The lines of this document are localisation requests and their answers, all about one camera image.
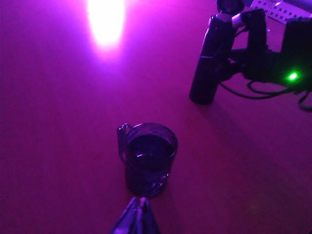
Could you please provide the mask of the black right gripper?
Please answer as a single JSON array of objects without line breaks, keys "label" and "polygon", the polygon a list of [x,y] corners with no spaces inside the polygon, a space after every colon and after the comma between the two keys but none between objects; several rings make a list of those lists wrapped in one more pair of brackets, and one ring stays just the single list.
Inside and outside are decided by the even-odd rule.
[{"label": "black right gripper", "polygon": [[246,49],[233,49],[231,55],[244,55],[243,65],[238,61],[226,59],[216,66],[219,82],[229,80],[241,73],[248,80],[281,80],[283,71],[280,66],[281,53],[272,50],[251,52]]}]

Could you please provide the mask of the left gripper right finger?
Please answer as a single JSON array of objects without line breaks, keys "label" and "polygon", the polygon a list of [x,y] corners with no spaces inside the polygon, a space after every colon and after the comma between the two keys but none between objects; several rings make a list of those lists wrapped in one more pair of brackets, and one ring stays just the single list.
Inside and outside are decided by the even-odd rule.
[{"label": "left gripper right finger", "polygon": [[152,207],[147,198],[142,197],[139,203],[139,233],[159,234],[160,229],[156,222]]}]

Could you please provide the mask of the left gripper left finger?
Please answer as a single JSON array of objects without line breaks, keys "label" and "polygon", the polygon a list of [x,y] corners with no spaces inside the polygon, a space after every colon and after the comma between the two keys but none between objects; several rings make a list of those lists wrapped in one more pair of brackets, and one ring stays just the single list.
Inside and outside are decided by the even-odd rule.
[{"label": "left gripper left finger", "polygon": [[134,234],[137,217],[137,198],[133,197],[111,229],[112,234]]}]

